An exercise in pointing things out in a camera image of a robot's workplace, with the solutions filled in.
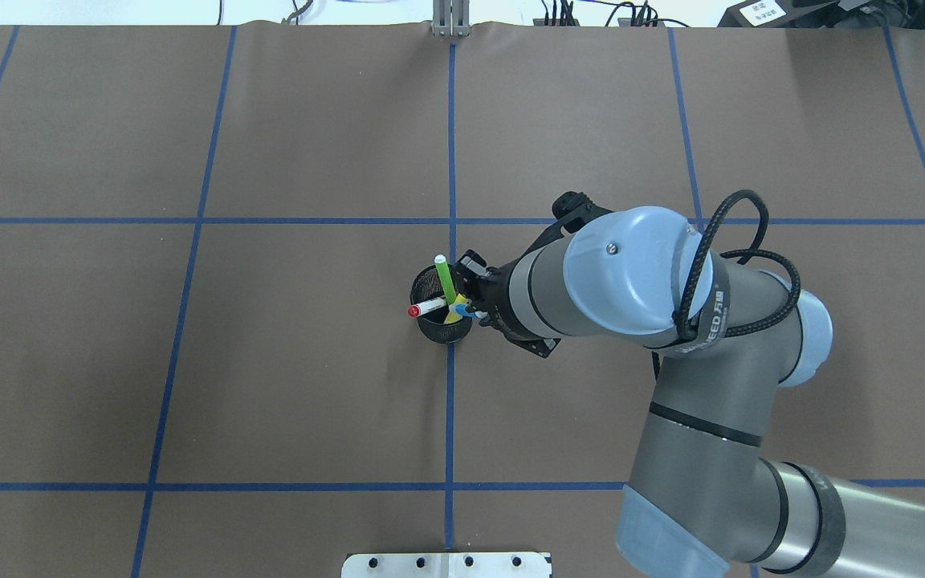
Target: robotic arm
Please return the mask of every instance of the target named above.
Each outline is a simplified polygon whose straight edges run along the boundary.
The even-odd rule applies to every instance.
[[[742,200],[760,211],[755,241],[711,252]],[[759,248],[768,213],[755,193],[728,197],[704,234],[669,209],[610,212],[583,193],[552,211],[557,222],[520,258],[489,267],[467,251],[455,282],[487,312],[481,325],[536,355],[594,334],[653,352],[656,388],[617,529],[628,562],[653,578],[722,577],[728,560],[796,577],[925,577],[925,506],[760,457],[778,388],[815,373],[833,326],[793,265]],[[746,267],[752,257],[790,280]]]

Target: white marker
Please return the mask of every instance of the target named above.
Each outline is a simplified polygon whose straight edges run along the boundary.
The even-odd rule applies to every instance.
[[[434,299],[428,299],[423,303],[416,303],[414,306],[409,306],[409,317],[429,314],[429,312],[439,310],[439,308],[445,307],[447,304],[448,302],[445,301],[444,297],[434,297]]]

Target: light blue joint cap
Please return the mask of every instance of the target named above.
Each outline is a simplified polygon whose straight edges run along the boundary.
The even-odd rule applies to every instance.
[[[761,271],[790,289],[790,283],[780,275],[773,271]],[[833,347],[833,321],[819,297],[801,289],[801,296],[797,299],[797,317],[801,320],[801,352],[790,376],[780,382],[781,388],[793,388],[794,385],[811,380]]]
[[[730,570],[726,560],[626,484],[616,545],[650,578],[723,578]]]
[[[603,215],[569,242],[562,262],[566,291],[588,319],[610,332],[664,332],[673,327],[673,310],[701,241],[686,218],[662,207]],[[710,257],[691,300],[691,315],[701,310],[711,289]]]

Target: metal bracket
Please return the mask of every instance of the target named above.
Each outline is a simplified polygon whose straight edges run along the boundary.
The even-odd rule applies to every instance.
[[[341,578],[551,578],[546,552],[439,552],[415,555],[353,555]]]
[[[434,0],[434,36],[470,35],[470,0]]]

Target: black cable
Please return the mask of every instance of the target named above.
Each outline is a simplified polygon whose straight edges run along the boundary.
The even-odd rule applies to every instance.
[[[760,257],[761,259],[776,261],[776,263],[780,263],[781,266],[784,267],[784,270],[787,271],[787,277],[790,278],[790,289],[787,290],[787,300],[784,302],[783,306],[778,308],[777,311],[772,312],[772,314],[767,315],[767,317],[759,319],[759,321],[745,323],[745,325],[738,325],[737,327],[727,327],[727,332],[723,334],[723,337],[747,336],[749,333],[762,332],[764,329],[769,329],[784,319],[787,319],[787,315],[792,314],[794,308],[797,307],[797,299],[801,297],[801,275],[797,273],[797,268],[794,266],[794,263],[790,262],[790,259],[779,253],[774,253],[773,251],[767,251],[765,249],[737,249],[736,251],[719,253],[719,256],[724,259],[730,259],[731,257],[749,259],[752,257]]]
[[[280,23],[291,23],[294,19],[295,23],[298,23],[298,16],[305,14],[306,10],[309,10],[309,7],[312,6],[312,0],[305,0],[305,4],[302,4],[302,7],[298,7],[298,3],[295,0],[291,0],[292,6],[295,7],[295,11],[292,14],[288,14],[287,18],[284,18]]]
[[[727,331],[723,336],[747,336],[749,333],[761,332],[761,330],[773,327],[786,319],[787,315],[790,315],[790,312],[794,311],[794,308],[797,307],[797,299],[799,299],[801,295],[801,276],[797,273],[797,269],[794,267],[793,263],[786,259],[786,257],[759,248],[763,242],[763,238],[766,237],[770,213],[766,208],[766,204],[764,204],[761,197],[759,197],[759,194],[752,190],[742,189],[737,191],[737,193],[731,194],[730,197],[724,198],[723,202],[720,202],[719,207],[717,207],[715,213],[712,214],[712,219],[709,220],[708,226],[705,227],[702,240],[698,244],[698,250],[695,251],[695,256],[691,260],[691,271],[687,274],[687,284],[683,287],[683,295],[680,297],[680,304],[678,308],[676,308],[676,311],[673,311],[673,323],[676,325],[676,334],[678,334],[680,340],[693,340],[695,337],[695,330],[691,326],[691,320],[689,319],[691,314],[691,300],[694,299],[695,291],[698,289],[698,279],[701,277],[702,268],[705,266],[705,259],[709,256],[709,246],[712,245],[712,240],[715,238],[716,231],[719,231],[719,226],[723,224],[723,220],[727,217],[727,213],[730,212],[730,209],[733,208],[737,202],[744,200],[751,201],[752,204],[756,206],[757,211],[759,211],[759,227],[756,228],[756,236],[752,239],[752,244],[749,245],[747,249],[720,253],[720,257],[740,257],[737,263],[742,264],[742,266],[748,263],[748,260],[752,259],[752,257],[776,261],[776,263],[780,263],[781,266],[787,270],[787,275],[790,277],[790,285],[792,286],[787,291],[787,300],[777,311],[772,312],[772,314],[767,315],[767,317],[759,321],[753,321],[735,327],[727,327]]]
[[[609,12],[609,18],[605,20],[606,26],[609,26],[610,23],[613,23],[613,16],[616,15],[616,12],[624,6],[630,6],[630,17],[634,18],[634,16],[636,15],[636,11],[638,11],[638,7],[634,6],[634,3],[632,2],[620,2],[619,4],[613,4],[613,11]]]
[[[649,6],[647,1],[642,4],[642,9],[638,11],[638,15],[633,18],[633,21],[630,23],[631,26],[641,26],[642,22],[645,22],[648,18],[656,18],[658,12],[652,7]]]
[[[904,28],[911,21],[909,0],[899,0],[899,4],[902,5],[902,19],[899,21],[899,28]]]

